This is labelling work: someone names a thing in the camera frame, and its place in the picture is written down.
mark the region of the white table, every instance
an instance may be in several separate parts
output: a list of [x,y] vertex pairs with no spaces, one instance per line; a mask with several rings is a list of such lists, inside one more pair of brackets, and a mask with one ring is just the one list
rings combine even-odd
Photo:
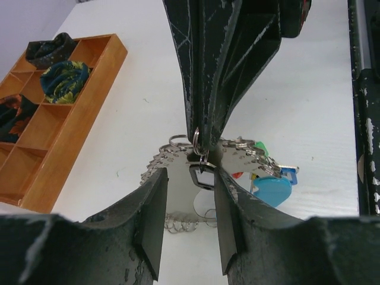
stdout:
[[[79,4],[62,31],[117,33],[129,50],[53,209],[82,221],[136,189],[158,148],[186,133],[182,81],[161,1]],[[347,2],[313,1],[302,34],[283,40],[223,134],[261,140],[278,162],[300,167],[279,209],[302,219],[358,214],[349,49]],[[217,231],[165,233],[159,284],[227,284]]]

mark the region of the folded fabric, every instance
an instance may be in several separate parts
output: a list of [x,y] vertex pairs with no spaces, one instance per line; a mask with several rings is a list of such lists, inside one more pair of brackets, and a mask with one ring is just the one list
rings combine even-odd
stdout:
[[21,94],[0,99],[0,141],[16,143],[38,105]]
[[50,103],[72,104],[90,76],[89,67],[78,61],[63,61],[49,67],[40,78]]
[[30,42],[25,58],[37,69],[47,69],[57,62],[67,61],[76,45],[67,33],[61,33],[54,40]]

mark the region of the tray compartment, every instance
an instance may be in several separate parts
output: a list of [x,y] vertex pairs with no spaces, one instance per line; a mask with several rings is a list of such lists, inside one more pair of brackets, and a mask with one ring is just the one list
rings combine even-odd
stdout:
[[0,170],[0,201],[20,204],[46,153],[44,150],[14,147]]
[[7,142],[0,142],[0,169],[3,166],[4,162],[7,160],[10,152],[13,149],[14,144]]
[[34,104],[41,103],[45,98],[40,84],[40,77],[42,74],[43,71],[34,72],[21,91],[21,94]]
[[41,104],[17,144],[27,148],[49,149],[71,108],[72,105]]
[[22,74],[9,73],[0,84],[0,98],[21,93],[25,83],[27,82],[27,78],[31,75],[31,72]]
[[88,67],[95,67],[97,61],[105,50],[110,37],[80,40],[70,56],[70,61],[83,61]]
[[37,68],[34,67],[32,64],[26,61],[25,59],[25,52],[21,57],[18,59],[16,64],[12,68],[12,72],[27,72],[27,71],[35,71]]

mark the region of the blue key fob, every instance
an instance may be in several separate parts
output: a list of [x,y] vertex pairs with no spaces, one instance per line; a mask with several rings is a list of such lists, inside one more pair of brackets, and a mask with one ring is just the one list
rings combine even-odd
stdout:
[[292,185],[287,178],[263,177],[252,181],[259,190],[252,193],[272,207],[277,207],[292,193]]
[[297,185],[297,168],[292,168],[292,167],[282,167],[281,168],[281,175],[283,178],[286,178],[290,181],[290,184],[292,185]]

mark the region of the wooden tray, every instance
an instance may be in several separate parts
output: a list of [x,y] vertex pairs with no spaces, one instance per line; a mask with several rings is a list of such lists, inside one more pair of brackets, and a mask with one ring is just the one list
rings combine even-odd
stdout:
[[92,72],[74,104],[50,104],[25,53],[0,84],[0,98],[21,93],[39,105],[16,144],[0,142],[0,202],[51,212],[123,64],[127,51],[117,35],[75,39],[69,60]]

